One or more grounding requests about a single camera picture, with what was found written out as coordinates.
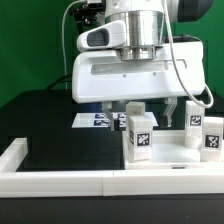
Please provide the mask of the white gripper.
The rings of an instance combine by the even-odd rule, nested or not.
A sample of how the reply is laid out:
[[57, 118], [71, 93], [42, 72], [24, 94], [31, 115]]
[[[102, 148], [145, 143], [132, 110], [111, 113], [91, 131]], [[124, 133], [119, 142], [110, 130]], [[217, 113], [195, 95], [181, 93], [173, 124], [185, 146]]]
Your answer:
[[72, 97], [78, 103], [102, 102], [102, 111], [112, 131], [118, 131], [119, 119], [105, 101], [166, 98], [160, 126], [169, 128], [177, 107], [177, 98], [189, 93], [199, 95], [205, 89], [203, 44], [179, 42], [156, 50], [153, 60], [124, 61], [121, 47], [127, 39], [121, 20], [82, 33], [77, 39], [80, 54], [73, 66]]

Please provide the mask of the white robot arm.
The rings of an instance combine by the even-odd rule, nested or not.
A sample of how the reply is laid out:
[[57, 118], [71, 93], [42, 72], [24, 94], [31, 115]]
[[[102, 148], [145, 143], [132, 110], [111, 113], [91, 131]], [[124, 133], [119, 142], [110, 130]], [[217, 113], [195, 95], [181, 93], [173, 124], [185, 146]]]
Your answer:
[[203, 69], [203, 43], [172, 35], [172, 22], [202, 18], [214, 0], [103, 0], [105, 23], [79, 35], [72, 97], [102, 104], [110, 112], [120, 100], [165, 98], [171, 118], [180, 96], [194, 99], [209, 90]]

